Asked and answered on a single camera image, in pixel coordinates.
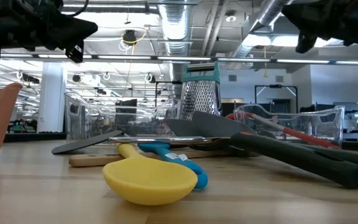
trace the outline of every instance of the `black handle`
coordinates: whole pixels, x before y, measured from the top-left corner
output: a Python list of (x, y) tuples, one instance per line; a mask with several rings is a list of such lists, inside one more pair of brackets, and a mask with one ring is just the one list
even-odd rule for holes
[(339, 149), (339, 150), (338, 149), (327, 149), (327, 148), (324, 148), (321, 146), (312, 146), (312, 145), (307, 145), (307, 144), (299, 144), (299, 145), (323, 152), (327, 155), (334, 156), (339, 159), (343, 159), (345, 161), (349, 161), (349, 162), (352, 162), (352, 163), (358, 165), (358, 154), (357, 153), (347, 152), (343, 149)]
[(323, 152), (264, 136), (237, 133), (234, 146), (250, 146), (255, 152), (325, 177), (347, 189), (358, 189), (358, 165)]

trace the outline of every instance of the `clear plastic bin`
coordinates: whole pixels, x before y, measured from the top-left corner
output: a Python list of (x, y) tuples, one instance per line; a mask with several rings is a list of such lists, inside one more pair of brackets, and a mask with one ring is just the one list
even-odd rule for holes
[(157, 108), (93, 105), (77, 93), (65, 94), (67, 142), (115, 130), (130, 136), (172, 136), (164, 118), (179, 118), (180, 100), (170, 99)]
[(300, 140), (296, 137), (287, 135), (282, 131), (277, 131), (254, 118), (249, 118), (244, 112), (259, 115), (281, 126), (292, 128), (316, 138), (337, 142), (339, 145), (341, 145), (342, 142), (343, 119), (345, 113), (344, 106), (336, 106), (330, 110), (298, 114), (270, 113), (260, 105), (256, 104), (242, 105), (234, 110), (236, 121), (250, 126), (260, 134), (262, 134), (262, 131), (268, 131), (277, 139)]

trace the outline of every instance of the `wooden countertop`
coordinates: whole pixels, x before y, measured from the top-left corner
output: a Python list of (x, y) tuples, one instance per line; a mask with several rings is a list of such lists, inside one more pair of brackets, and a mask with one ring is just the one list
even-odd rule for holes
[[(144, 207), (110, 191), (102, 167), (74, 168), (54, 156), (64, 141), (7, 143), (0, 151), (0, 224), (351, 223), (358, 190), (258, 157), (194, 159), (209, 186), (179, 202)], [(110, 152), (87, 149), (85, 152)]]

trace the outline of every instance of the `metal grater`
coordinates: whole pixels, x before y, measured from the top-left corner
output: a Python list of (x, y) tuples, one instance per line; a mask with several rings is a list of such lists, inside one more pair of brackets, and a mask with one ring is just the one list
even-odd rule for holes
[(194, 111), (219, 114), (220, 84), (216, 81), (200, 80), (183, 84), (182, 111), (180, 119), (191, 120)]
[(194, 111), (220, 115), (220, 74), (217, 62), (189, 65), (182, 88), (180, 119), (191, 120)]

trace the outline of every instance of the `yellow plastic spoon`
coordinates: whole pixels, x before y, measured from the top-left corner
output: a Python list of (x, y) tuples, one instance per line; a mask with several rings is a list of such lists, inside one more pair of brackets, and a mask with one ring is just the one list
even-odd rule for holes
[(197, 183), (189, 168), (140, 155), (130, 144), (117, 145), (126, 159), (103, 167), (103, 176), (116, 194), (140, 205), (163, 205), (188, 195)]

